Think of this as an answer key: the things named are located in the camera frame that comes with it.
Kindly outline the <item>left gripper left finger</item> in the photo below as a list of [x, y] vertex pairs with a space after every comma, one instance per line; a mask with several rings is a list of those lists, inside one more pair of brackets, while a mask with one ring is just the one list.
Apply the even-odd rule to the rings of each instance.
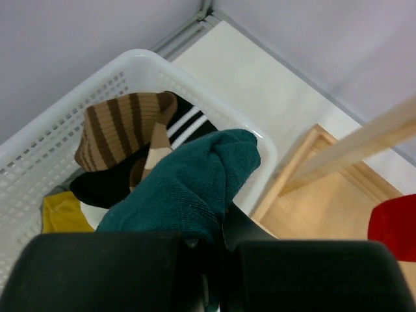
[[203, 311], [207, 278], [177, 233], [35, 237], [1, 294], [2, 311]]

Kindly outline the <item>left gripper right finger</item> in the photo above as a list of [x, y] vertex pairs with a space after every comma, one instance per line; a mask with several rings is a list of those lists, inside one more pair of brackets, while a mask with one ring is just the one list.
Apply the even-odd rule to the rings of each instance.
[[222, 311], [414, 311], [388, 249], [367, 240], [283, 240], [237, 206], [222, 226]]

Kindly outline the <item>teal sock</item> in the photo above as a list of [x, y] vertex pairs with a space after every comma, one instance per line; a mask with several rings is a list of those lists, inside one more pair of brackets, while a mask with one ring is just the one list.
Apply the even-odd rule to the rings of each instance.
[[205, 135], [161, 160], [110, 208], [97, 231], [175, 231], [218, 244], [226, 210], [260, 164], [251, 132], [230, 129]]

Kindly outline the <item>black white-striped sock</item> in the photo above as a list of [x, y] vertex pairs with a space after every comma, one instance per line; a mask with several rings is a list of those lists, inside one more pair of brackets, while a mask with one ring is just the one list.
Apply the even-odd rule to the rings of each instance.
[[[177, 99], [178, 109], [167, 126], [172, 151], [184, 143], [216, 131], [216, 127], [199, 108], [179, 95], [173, 95]], [[83, 174], [70, 183], [71, 192], [80, 202], [104, 209], [111, 208], [131, 193], [129, 169], [135, 161], [146, 156], [148, 151], [149, 146], [145, 145], [133, 156], [108, 170], [87, 172], [83, 169]]]

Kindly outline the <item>red sock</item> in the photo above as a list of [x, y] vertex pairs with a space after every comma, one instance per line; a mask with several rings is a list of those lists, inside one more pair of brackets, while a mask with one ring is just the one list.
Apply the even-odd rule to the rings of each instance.
[[369, 240], [387, 246], [399, 261], [415, 261], [415, 195], [387, 200], [371, 213]]

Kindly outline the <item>brown striped sock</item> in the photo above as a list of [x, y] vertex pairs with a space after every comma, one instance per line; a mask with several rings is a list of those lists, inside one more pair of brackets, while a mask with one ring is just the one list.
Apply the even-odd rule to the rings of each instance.
[[126, 94], [88, 107], [76, 163], [87, 172], [100, 172], [148, 145], [148, 154], [129, 169], [129, 188], [135, 189], [172, 152], [167, 126], [177, 109], [171, 92]]

